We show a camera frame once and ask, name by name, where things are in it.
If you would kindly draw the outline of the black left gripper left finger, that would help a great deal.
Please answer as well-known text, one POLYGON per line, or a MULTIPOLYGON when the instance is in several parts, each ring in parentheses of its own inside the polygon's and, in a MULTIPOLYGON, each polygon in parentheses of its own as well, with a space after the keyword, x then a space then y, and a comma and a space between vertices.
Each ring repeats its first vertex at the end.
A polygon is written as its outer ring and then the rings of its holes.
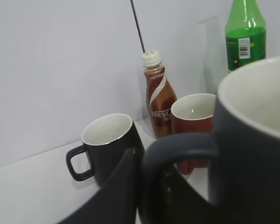
POLYGON ((126 150, 104 185, 61 224, 134 224, 139 190, 140 156, 126 150))

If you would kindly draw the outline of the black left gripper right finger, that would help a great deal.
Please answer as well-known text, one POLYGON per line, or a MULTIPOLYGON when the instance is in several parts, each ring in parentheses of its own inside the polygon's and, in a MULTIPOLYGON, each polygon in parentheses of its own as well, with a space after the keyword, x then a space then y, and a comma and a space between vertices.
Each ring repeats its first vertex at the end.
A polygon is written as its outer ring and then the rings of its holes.
POLYGON ((143 224, 225 224, 220 209, 202 198, 171 165, 142 191, 143 224))

